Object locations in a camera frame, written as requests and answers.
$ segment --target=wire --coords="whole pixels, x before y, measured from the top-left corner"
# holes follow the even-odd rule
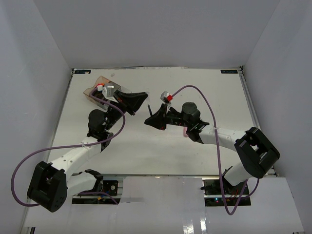
[[[110,196],[108,193],[105,192],[82,192],[79,193],[78,195],[93,195],[93,194],[102,194],[108,196],[116,205],[118,205],[118,202],[116,202],[116,200],[112,196]]]
[[[15,192],[15,188],[14,188],[14,180],[15,180],[16,173],[18,172],[20,166],[21,166],[27,159],[29,159],[31,156],[34,156],[34,155],[36,155],[36,154],[38,154],[38,153],[41,153],[41,152],[44,152],[44,151],[48,151],[48,150],[67,149],[67,148],[79,148],[79,147],[83,147],[83,146],[93,146],[93,145],[102,144],[102,143],[105,143],[105,142],[107,142],[107,141],[109,141],[109,140],[112,140],[113,138],[117,137],[117,136],[121,133],[121,131],[123,130],[123,128],[124,128],[124,126],[125,126],[125,123],[126,123],[125,114],[123,113],[123,111],[122,111],[121,109],[119,109],[118,107],[114,106],[113,104],[110,104],[109,102],[106,102],[106,101],[104,101],[104,100],[101,100],[101,99],[99,99],[99,98],[93,96],[93,93],[94,93],[95,90],[97,90],[97,87],[95,87],[95,88],[90,92],[90,94],[89,94],[89,96],[90,96],[92,99],[94,99],[94,100],[96,100],[96,101],[99,101],[99,102],[101,102],[101,103],[103,103],[103,104],[109,105],[109,106],[111,106],[112,108],[116,109],[118,112],[121,113],[122,118],[123,118],[123,122],[122,122],[122,126],[121,126],[121,128],[119,129],[119,131],[118,131],[115,135],[113,135],[113,136],[111,136],[111,137],[109,137],[109,138],[107,138],[107,139],[105,139],[105,140],[99,141],[99,142],[89,143],[89,144],[84,144],[84,145],[64,145],[64,146],[48,147],[48,148],[44,148],[44,149],[41,149],[41,150],[37,150],[37,151],[35,151],[35,152],[29,154],[28,156],[26,156],[26,157],[17,165],[17,167],[16,167],[15,170],[13,171],[12,177],[11,177],[11,192],[12,192],[13,198],[15,199],[15,201],[16,201],[18,204],[20,204],[20,205],[22,205],[22,206],[26,206],[26,207],[39,206],[39,204],[27,204],[27,203],[22,202],[22,201],[17,197],[16,192]]]
[[[233,208],[233,210],[230,212],[229,211],[229,208],[228,208],[228,205],[226,203],[226,198],[225,198],[225,194],[224,194],[224,187],[223,187],[223,179],[222,179],[222,169],[221,169],[221,156],[220,156],[220,143],[219,143],[219,137],[218,137],[218,131],[217,131],[217,128],[216,128],[216,120],[215,120],[215,115],[214,115],[214,112],[208,102],[208,100],[206,99],[205,95],[200,91],[200,89],[198,89],[196,86],[194,85],[185,85],[183,86],[182,88],[180,88],[178,91],[176,91],[172,97],[174,97],[175,95],[177,95],[180,91],[182,91],[183,89],[185,88],[188,88],[188,87],[191,87],[191,88],[194,88],[196,89],[200,94],[201,96],[203,97],[203,99],[205,100],[210,112],[211,112],[211,115],[213,117],[213,121],[214,121],[214,133],[215,133],[215,142],[216,142],[216,151],[217,151],[217,158],[218,158],[218,169],[219,169],[219,178],[220,178],[220,187],[221,187],[221,195],[222,195],[222,200],[223,200],[223,204],[224,204],[224,208],[226,210],[226,212],[229,214],[229,215],[233,215],[238,207],[238,204],[242,198],[242,195],[244,193],[244,190],[246,188],[246,185],[247,185],[247,179],[245,180],[244,182],[244,185],[242,187],[242,190],[240,191],[240,194],[239,194],[239,197],[235,203],[235,206]]]

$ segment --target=wall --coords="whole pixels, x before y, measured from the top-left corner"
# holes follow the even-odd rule
[[[27,154],[51,144],[70,69],[32,0],[0,1],[0,25],[0,233],[15,234],[25,209],[11,195],[11,174]],[[23,201],[42,157],[17,174]]]
[[[279,0],[34,0],[71,68],[244,65]]]
[[[248,88],[263,131],[281,153],[306,233],[312,233],[312,2],[283,0],[246,64]]]

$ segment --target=white table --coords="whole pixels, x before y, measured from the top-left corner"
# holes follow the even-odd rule
[[[222,74],[220,70],[183,69],[93,69],[90,74],[74,74],[60,117],[53,146],[78,144],[88,132],[88,115],[98,108],[86,99],[83,91],[104,76],[132,92],[149,92],[152,111],[161,105],[163,91],[174,93],[192,84],[201,89],[210,102],[217,125],[222,128],[248,130],[253,120],[239,74]],[[187,88],[173,100],[173,107],[181,111],[187,101],[194,102],[204,121],[212,122],[207,105],[200,94]],[[168,126],[166,131],[144,125],[149,116],[144,103],[135,116],[126,115],[123,132],[112,140],[101,154],[85,163],[77,172],[93,169],[104,174],[152,175],[217,175],[216,147],[192,142],[183,137],[183,128]],[[111,129],[116,133],[122,120]],[[68,149],[52,151],[52,161]],[[222,168],[239,161],[236,152],[221,149]]]

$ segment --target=purple cable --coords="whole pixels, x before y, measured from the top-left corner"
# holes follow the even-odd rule
[[[112,196],[110,196],[109,194],[105,192],[82,192],[82,193],[79,193],[78,195],[94,195],[94,194],[102,194],[102,195],[108,196],[116,205],[118,205],[118,202],[116,202],[116,200]]]
[[[225,194],[224,194],[223,179],[222,179],[222,169],[221,169],[220,144],[219,144],[218,131],[217,131],[217,129],[216,129],[216,120],[215,120],[214,112],[213,112],[213,110],[212,110],[212,108],[211,108],[211,106],[210,106],[208,100],[206,99],[206,97],[204,96],[204,94],[200,91],[200,89],[198,89],[198,88],[197,88],[196,86],[194,86],[194,85],[185,85],[185,86],[183,86],[183,87],[180,88],[178,91],[176,91],[176,92],[172,95],[172,97],[174,97],[174,96],[177,95],[181,90],[183,90],[183,89],[185,89],[185,88],[187,88],[187,87],[194,88],[194,89],[196,89],[196,90],[201,94],[201,96],[204,98],[204,100],[205,100],[205,102],[206,102],[206,104],[207,104],[207,106],[208,106],[208,108],[209,108],[209,110],[210,110],[210,112],[211,112],[211,115],[212,115],[212,117],[213,117],[213,120],[214,120],[214,133],[215,133],[215,141],[216,141],[216,151],[217,151],[217,158],[218,158],[219,177],[220,177],[220,187],[221,187],[221,194],[222,194],[223,204],[224,204],[224,207],[225,207],[226,212],[227,212],[229,215],[233,215],[233,214],[235,213],[237,207],[238,207],[238,204],[239,204],[241,198],[242,198],[242,195],[243,195],[243,192],[244,192],[244,190],[245,190],[245,188],[246,188],[246,185],[247,185],[247,181],[248,181],[248,180],[247,180],[247,179],[245,180],[245,183],[244,183],[244,185],[243,185],[242,190],[240,191],[240,194],[239,194],[239,197],[238,197],[238,199],[237,199],[237,201],[236,201],[236,203],[235,203],[235,206],[234,206],[233,210],[230,212],[230,211],[229,211],[229,208],[228,208],[228,205],[227,205],[227,203],[226,203],[226,198],[225,198]],[[259,184],[259,179],[258,179],[258,181],[257,181],[257,184],[256,184],[255,188],[253,189],[253,191],[252,191],[247,197],[250,197],[250,196],[255,192],[255,190],[256,190],[257,187],[258,187],[258,184]]]
[[[119,111],[122,115],[122,118],[123,118],[123,122],[122,122],[122,126],[121,128],[119,129],[119,131],[113,135],[112,137],[108,138],[108,139],[105,139],[105,140],[102,140],[102,141],[99,141],[99,142],[95,142],[95,143],[89,143],[89,144],[84,144],[84,145],[64,145],[64,146],[55,146],[55,147],[48,147],[48,148],[45,148],[45,149],[41,149],[41,150],[37,150],[33,153],[31,153],[30,155],[26,156],[18,165],[17,167],[15,168],[15,170],[13,171],[12,173],[12,177],[11,177],[11,192],[12,192],[12,195],[13,195],[13,198],[15,199],[15,201],[22,205],[22,206],[26,206],[26,207],[34,207],[34,206],[38,206],[39,204],[27,204],[27,203],[24,203],[22,202],[21,200],[19,200],[19,198],[17,197],[16,193],[15,193],[15,189],[14,189],[14,180],[15,180],[15,176],[16,176],[16,173],[17,171],[19,170],[20,166],[27,160],[29,159],[31,156],[34,156],[38,153],[41,153],[41,152],[44,152],[44,151],[48,151],[48,150],[57,150],[57,149],[67,149],[67,148],[79,148],[79,147],[83,147],[83,146],[93,146],[93,145],[98,145],[98,144],[102,144],[102,143],[105,143],[115,137],[117,137],[120,132],[123,130],[124,126],[125,126],[125,123],[126,123],[126,117],[125,117],[125,114],[123,113],[123,111],[121,109],[119,109],[118,107],[110,104],[109,102],[106,102],[106,101],[103,101],[95,96],[93,96],[93,93],[94,91],[97,90],[97,87],[95,87],[91,92],[90,92],[90,97],[93,98],[94,100],[96,101],[99,101],[103,104],[106,104],[106,105],[109,105],[111,107],[113,107],[114,109],[116,109],[117,111]]]

